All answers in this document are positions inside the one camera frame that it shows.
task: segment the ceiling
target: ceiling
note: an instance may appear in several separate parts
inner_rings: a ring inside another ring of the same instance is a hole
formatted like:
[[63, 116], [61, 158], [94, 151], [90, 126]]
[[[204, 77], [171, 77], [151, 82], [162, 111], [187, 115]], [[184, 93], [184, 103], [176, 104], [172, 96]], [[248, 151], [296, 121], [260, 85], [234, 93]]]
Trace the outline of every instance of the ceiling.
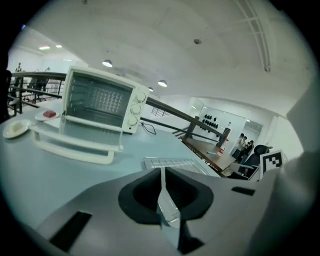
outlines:
[[[64, 54], [68, 51], [64, 48], [57, 48], [57, 43], [50, 38], [46, 37], [42, 33], [34, 30], [29, 26], [25, 26], [24, 29], [20, 32], [18, 37], [15, 39], [14, 42], [15, 46], [26, 48], [29, 51], [33, 51], [39, 55], [46, 55], [46, 54]], [[49, 50], [40, 50], [40, 47], [49, 46]]]
[[283, 101], [283, 115], [317, 71], [294, 25], [266, 0], [60, 0], [28, 25], [159, 96], [251, 99], [277, 112], [270, 97]]

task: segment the wire rack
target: wire rack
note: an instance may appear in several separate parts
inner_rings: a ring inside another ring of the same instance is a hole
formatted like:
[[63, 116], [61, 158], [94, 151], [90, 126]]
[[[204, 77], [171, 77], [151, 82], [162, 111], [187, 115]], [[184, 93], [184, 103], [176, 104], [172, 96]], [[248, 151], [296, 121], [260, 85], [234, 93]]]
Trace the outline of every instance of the wire rack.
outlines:
[[143, 159], [148, 171], [154, 168], [171, 167], [183, 169], [186, 171], [213, 176], [209, 171], [203, 168], [199, 162], [192, 158], [157, 158], [145, 157]]

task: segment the desk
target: desk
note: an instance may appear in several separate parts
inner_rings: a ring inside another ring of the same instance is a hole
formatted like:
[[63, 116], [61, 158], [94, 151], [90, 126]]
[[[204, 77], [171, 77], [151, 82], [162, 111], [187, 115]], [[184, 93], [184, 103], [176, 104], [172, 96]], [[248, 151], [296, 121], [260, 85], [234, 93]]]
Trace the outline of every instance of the desk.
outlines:
[[[60, 103], [54, 110], [61, 108]], [[30, 131], [5, 139], [3, 129], [17, 119], [30, 119], [44, 108], [35, 108], [0, 124], [0, 180], [3, 195], [17, 219], [36, 228], [53, 211], [85, 189], [132, 173], [144, 171], [144, 157], [193, 158], [213, 176], [218, 175], [172, 133], [148, 134], [140, 126], [136, 134], [123, 134], [123, 152], [109, 165], [68, 159], [37, 148]]]
[[209, 162], [214, 168], [218, 170], [218, 172], [222, 172], [236, 160], [227, 153], [223, 153], [222, 155], [208, 154], [208, 151], [217, 153], [219, 150], [219, 147], [208, 142], [196, 140], [194, 138], [187, 138], [183, 140], [183, 143], [185, 143], [188, 147], [198, 153], [203, 159]]

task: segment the toaster oven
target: toaster oven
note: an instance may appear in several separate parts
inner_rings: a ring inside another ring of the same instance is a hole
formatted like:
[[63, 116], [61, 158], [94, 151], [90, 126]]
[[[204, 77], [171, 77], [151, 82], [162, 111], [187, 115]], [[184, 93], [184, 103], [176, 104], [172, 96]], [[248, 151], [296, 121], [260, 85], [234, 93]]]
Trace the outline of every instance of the toaster oven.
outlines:
[[63, 115], [134, 134], [149, 88], [115, 74], [71, 66], [64, 82]]
[[71, 66], [65, 78], [59, 126], [37, 122], [29, 129], [36, 146], [45, 151], [107, 165], [115, 152], [124, 150], [123, 132], [137, 131], [148, 95], [147, 87], [123, 77]]

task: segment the table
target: table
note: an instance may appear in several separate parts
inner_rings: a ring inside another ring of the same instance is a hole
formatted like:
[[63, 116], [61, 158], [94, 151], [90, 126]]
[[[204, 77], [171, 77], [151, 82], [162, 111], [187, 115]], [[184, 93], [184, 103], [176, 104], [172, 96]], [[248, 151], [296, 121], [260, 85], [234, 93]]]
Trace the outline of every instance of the table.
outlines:
[[[55, 106], [56, 109], [61, 109], [61, 103]], [[2, 192], [16, 218], [33, 229], [85, 189], [144, 171], [144, 157], [197, 159], [201, 166], [218, 177], [172, 133], [156, 130], [157, 134], [152, 135], [141, 126], [136, 134], [123, 134], [124, 151], [116, 152], [109, 165], [72, 160], [41, 150], [35, 146], [30, 131], [14, 139], [2, 136], [9, 122], [17, 119], [36, 122], [35, 114], [43, 110], [42, 107], [35, 108], [0, 124]]]
[[207, 152], [217, 153], [220, 149], [219, 147], [200, 140], [196, 140], [194, 138], [187, 138], [182, 140], [188, 147], [198, 153], [203, 159], [209, 162], [218, 172], [222, 172], [229, 165], [231, 165], [236, 159], [227, 153], [223, 153], [222, 155], [213, 155], [208, 154]]

